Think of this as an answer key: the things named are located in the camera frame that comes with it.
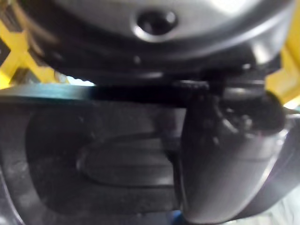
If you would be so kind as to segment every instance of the round hole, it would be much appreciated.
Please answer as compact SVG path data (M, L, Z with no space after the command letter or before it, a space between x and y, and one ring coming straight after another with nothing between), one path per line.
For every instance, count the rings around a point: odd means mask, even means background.
M149 11L138 17L137 25L147 34L160 36L176 27L177 18L170 11Z

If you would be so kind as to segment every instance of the black plastic part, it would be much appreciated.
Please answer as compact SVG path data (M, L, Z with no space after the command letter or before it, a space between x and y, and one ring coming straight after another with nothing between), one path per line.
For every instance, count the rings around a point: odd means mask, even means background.
M182 134L183 214L195 224L228 221L255 197L285 141L285 114L271 94L223 105L191 102Z
M169 137L171 149L161 151L159 134L125 135L96 141L81 149L77 168L100 184L118 187L173 186L173 167L167 155L179 149L179 138Z
M41 86L43 93L45 85L36 86ZM126 182L122 186L95 182L77 163L82 149L91 143L115 140L117 146L117 140L123 140L124 151L147 147L146 151L161 153L160 160L164 155L170 177L172 165L164 152L178 150L185 110L99 102L85 95L81 100L79 96L58 100L53 97L59 93L58 85L50 87L43 98L34 94L0 97L1 187L7 185L9 193L5 195L12 199L22 221L28 225L169 224L167 212L178 208L172 185L141 187L137 183L128 188ZM151 134L152 143L141 140L140 134ZM147 165L142 165L142 170L133 169L131 175L140 176L143 168ZM18 218L10 218L9 213L4 217L9 221Z
M286 138L278 161L264 186L255 198L235 218L251 217L264 212L279 202L300 184L300 114L288 115L293 128Z

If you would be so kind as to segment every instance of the black handle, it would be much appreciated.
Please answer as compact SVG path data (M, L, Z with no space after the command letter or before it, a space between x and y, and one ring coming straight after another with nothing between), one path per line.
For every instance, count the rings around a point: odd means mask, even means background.
M266 181L287 133L284 110L270 93L247 101L194 99L181 140L185 219L216 224L241 212Z

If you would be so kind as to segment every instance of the yellow metal frame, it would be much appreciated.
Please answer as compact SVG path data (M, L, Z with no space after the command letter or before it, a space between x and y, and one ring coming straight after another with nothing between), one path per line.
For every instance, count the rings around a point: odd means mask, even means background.
M0 67L0 89L10 87L10 80L18 68L29 68L42 83L56 83L54 70L38 66L28 53L25 33L9 32L0 20L0 38L11 52Z

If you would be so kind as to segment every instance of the machine part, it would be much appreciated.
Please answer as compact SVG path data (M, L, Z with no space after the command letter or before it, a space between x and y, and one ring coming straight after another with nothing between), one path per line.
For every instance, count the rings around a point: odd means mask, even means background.
M173 143L167 135L181 133L185 110L100 102L88 95L82 95L81 100L79 97L53 98L61 86L50 85L52 94L48 92L48 96L41 87L43 98L34 95L0 97L3 109L0 136L5 139L0 142L4 177L1 185L9 187L7 197L12 198L20 218L30 225L119 224L124 221L169 224L165 211L178 208L172 186L128 188L95 182L78 170L77 159L81 150L91 143L101 140L105 143L119 137L131 140L125 142L125 151L137 146L161 153L172 149ZM66 88L74 88L78 93L84 93L80 89L95 89L69 85ZM156 146L152 141L141 142L139 134L145 133L157 134L153 140Z
M81 150L77 167L100 184L131 188L172 187L173 167L166 155L170 154L168 151L178 149L179 144L176 146L176 137L169 139L174 144L164 151L161 151L159 134L125 135L105 142L96 141Z
M103 75L100 71L148 78L145 74L153 72L186 73L245 64L255 68L279 53L293 15L293 0L242 1L233 14L222 11L224 4L213 2L18 0L15 11L40 57L63 74L80 74L77 77L82 79ZM132 20L147 9L176 15L178 25L167 33L172 34L170 40L148 43L135 36ZM95 15L96 23L83 18ZM199 23L203 17L210 23Z
M183 127L181 204L194 224L240 213L265 183L291 129L270 93L231 103L215 98L191 101Z
M268 210L271 205L276 204L284 198L286 193L290 193L299 186L300 115L295 112L289 112L287 118L292 129L287 135L278 161L275 163L273 170L261 190L235 219L251 217Z

